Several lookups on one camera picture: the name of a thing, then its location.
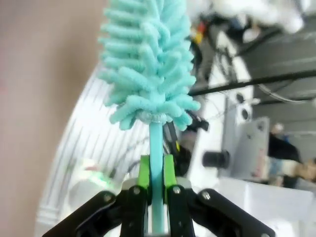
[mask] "black rod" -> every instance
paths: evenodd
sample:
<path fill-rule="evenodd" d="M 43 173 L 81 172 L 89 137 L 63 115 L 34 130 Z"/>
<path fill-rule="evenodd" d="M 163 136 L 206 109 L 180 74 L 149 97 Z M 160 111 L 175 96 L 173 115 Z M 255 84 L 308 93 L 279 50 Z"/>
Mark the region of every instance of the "black rod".
<path fill-rule="evenodd" d="M 234 82 L 234 83 L 229 83 L 226 85 L 217 86 L 213 88 L 192 90 L 189 92 L 189 95 L 191 96 L 205 95 L 205 94 L 219 92 L 223 90 L 238 89 L 238 88 L 242 88 L 242 87 L 250 86 L 250 85 L 268 84 L 268 83 L 274 83 L 274 82 L 285 81 L 285 80 L 297 80 L 297 79 L 306 79 L 306 78 L 312 78 L 312 77 L 316 77 L 316 70 L 288 73 L 288 74 L 283 74 L 283 75 L 278 75 L 278 76 L 252 79 L 249 81 Z"/>

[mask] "brush bristles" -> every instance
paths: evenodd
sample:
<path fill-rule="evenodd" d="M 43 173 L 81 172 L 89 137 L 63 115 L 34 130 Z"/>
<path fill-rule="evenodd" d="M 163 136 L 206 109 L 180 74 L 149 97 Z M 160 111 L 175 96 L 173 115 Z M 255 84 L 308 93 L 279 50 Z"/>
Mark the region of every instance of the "brush bristles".
<path fill-rule="evenodd" d="M 187 95 L 196 79 L 190 75 L 193 55 L 185 38 L 190 22 L 183 0 L 113 0 L 101 31 L 109 37 L 100 78 L 114 84 L 106 105 L 117 104 L 111 123 L 130 129 L 145 123 L 174 121 L 185 130 L 192 120 L 185 110 L 200 105 Z"/>

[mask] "beige wall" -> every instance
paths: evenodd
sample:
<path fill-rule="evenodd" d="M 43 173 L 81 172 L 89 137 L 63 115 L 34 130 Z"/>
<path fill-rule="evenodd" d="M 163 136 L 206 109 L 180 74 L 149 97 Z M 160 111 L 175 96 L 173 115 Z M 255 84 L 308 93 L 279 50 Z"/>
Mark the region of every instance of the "beige wall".
<path fill-rule="evenodd" d="M 0 0 L 1 236 L 33 232 L 56 145 L 97 62 L 103 1 Z"/>

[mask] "bolt head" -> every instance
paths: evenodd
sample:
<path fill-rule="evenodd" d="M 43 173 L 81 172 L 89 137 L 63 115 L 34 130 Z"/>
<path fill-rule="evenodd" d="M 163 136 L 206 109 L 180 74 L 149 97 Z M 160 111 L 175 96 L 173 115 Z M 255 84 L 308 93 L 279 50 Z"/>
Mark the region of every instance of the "bolt head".
<path fill-rule="evenodd" d="M 134 194 L 138 195 L 140 193 L 140 189 L 138 187 L 134 188 Z"/>
<path fill-rule="evenodd" d="M 175 194 L 179 194 L 179 193 L 181 192 L 181 190 L 180 190 L 179 187 L 174 187 L 174 188 L 173 188 L 173 192 L 174 192 Z"/>
<path fill-rule="evenodd" d="M 203 196 L 203 198 L 206 199 L 206 200 L 210 200 L 210 199 L 211 199 L 211 196 L 210 196 L 210 194 L 209 194 L 207 191 L 204 191 L 204 192 L 202 193 L 202 196 Z"/>

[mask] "green gripper pad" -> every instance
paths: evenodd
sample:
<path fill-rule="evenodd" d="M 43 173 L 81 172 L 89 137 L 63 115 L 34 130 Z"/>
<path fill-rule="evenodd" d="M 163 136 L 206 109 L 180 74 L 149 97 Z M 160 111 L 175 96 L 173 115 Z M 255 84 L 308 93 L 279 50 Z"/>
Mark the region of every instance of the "green gripper pad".
<path fill-rule="evenodd" d="M 176 175 L 174 172 L 174 163 L 173 163 L 173 156 L 166 155 L 164 157 L 163 162 L 163 181 L 164 181 L 164 195 L 165 200 L 167 200 L 167 189 L 173 185 L 177 184 Z"/>
<path fill-rule="evenodd" d="M 149 187 L 149 184 L 150 184 L 149 156 L 141 156 L 137 185 L 139 185 L 147 190 Z"/>

